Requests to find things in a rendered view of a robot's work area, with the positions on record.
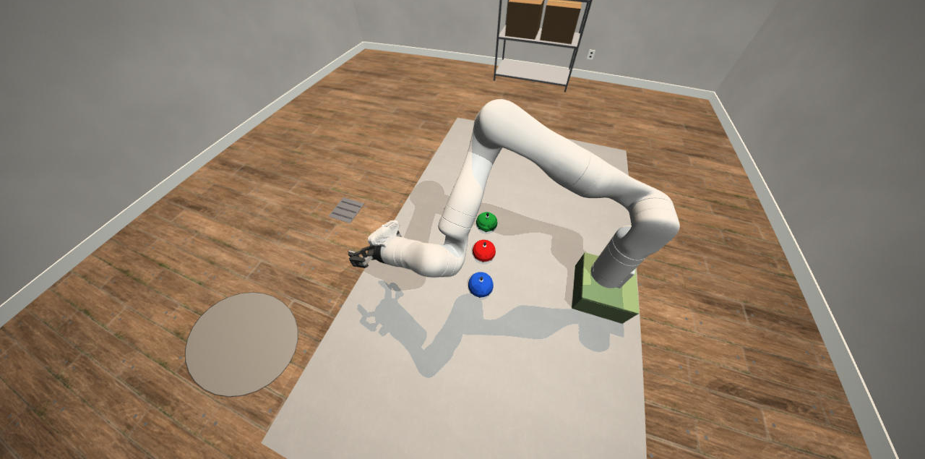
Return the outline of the red dome bell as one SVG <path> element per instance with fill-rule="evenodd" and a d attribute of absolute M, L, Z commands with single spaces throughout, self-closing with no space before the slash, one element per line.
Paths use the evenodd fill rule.
<path fill-rule="evenodd" d="M 480 239 L 473 246 L 473 256 L 475 259 L 488 262 L 494 258 L 496 250 L 494 244 L 488 241 L 488 239 Z"/>

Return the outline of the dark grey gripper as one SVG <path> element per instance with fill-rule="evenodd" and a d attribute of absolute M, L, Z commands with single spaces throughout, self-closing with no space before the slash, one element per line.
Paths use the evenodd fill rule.
<path fill-rule="evenodd" d="M 349 249 L 349 256 L 350 256 L 349 260 L 351 262 L 351 265 L 353 267 L 367 268 L 368 262 L 370 260 L 377 260 L 379 262 L 383 262 L 381 254 L 380 254 L 381 248 L 382 246 L 370 245 L 368 247 L 361 248 L 361 251 L 359 252 L 351 251 L 351 249 Z M 368 255 L 366 254 L 367 250 L 368 250 Z M 359 256 L 360 254 L 361 254 L 361 257 Z"/>

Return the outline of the green dome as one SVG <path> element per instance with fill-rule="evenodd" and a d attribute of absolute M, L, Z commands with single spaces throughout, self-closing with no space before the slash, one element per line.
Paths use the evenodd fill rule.
<path fill-rule="evenodd" d="M 477 216 L 476 225 L 478 226 L 478 229 L 481 229 L 482 231 L 494 231 L 494 229 L 498 226 L 498 219 L 496 219 L 494 214 L 484 212 L 483 214 Z"/>

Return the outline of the blue bell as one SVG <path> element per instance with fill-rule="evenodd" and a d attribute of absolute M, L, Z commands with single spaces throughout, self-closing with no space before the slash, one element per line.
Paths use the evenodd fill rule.
<path fill-rule="evenodd" d="M 478 272 L 472 275 L 469 279 L 468 287 L 471 293 L 479 298 L 489 296 L 492 292 L 494 285 L 493 280 L 489 277 L 488 274 L 483 272 Z"/>

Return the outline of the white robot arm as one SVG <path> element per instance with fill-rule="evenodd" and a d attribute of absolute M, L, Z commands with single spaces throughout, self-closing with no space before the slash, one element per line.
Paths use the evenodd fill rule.
<path fill-rule="evenodd" d="M 512 101 L 498 99 L 489 101 L 475 118 L 465 165 L 437 225 L 445 235 L 444 245 L 397 237 L 400 225 L 390 220 L 368 237 L 370 245 L 382 245 L 383 262 L 422 277 L 454 277 L 465 262 L 468 234 L 502 148 L 531 160 L 581 197 L 610 198 L 629 211 L 631 226 L 616 231 L 591 267 L 592 277 L 603 287 L 621 288 L 648 255 L 656 254 L 679 231 L 673 201 L 666 194 L 547 129 Z"/>

